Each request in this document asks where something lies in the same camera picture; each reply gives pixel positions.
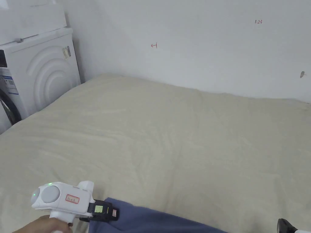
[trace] washing machine label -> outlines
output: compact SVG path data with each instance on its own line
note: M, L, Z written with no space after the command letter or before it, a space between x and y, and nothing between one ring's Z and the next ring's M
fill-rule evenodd
M69 46L63 48L63 53L64 53L65 59L68 59L69 57L71 57L71 52L70 52Z
M9 94L18 95L18 91L16 89L16 86L15 86L15 83L12 77L5 76L5 75L2 75L2 77L4 79L4 82L5 82L5 85L7 87Z

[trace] washing machine door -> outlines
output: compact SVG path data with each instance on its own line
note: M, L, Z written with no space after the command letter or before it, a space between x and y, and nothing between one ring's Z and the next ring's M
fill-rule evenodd
M2 104L0 104L0 134L2 134L4 131L8 130L12 126L6 111L4 110L4 107Z
M21 115L13 101L0 89L0 134L21 121Z

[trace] hand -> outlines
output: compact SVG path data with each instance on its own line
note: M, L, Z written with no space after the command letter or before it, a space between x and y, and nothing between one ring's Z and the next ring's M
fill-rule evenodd
M60 221L56 218L49 218L49 215L45 215L15 231L14 233L52 233L53 231L69 233L71 232L71 229L66 222Z

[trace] blue fabric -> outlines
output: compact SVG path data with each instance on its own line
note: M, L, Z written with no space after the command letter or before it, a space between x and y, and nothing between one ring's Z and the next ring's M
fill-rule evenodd
M204 224L162 213L144 207L133 206L129 203L107 198L114 207L119 208L118 221L90 222L89 233L224 233L224 231Z

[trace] mattress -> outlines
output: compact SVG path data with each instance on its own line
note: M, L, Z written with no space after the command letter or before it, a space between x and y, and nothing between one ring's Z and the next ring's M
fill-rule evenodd
M40 185L112 197L227 232L311 230L311 107L102 75L0 136L0 232L45 214ZM75 222L76 232L87 224Z

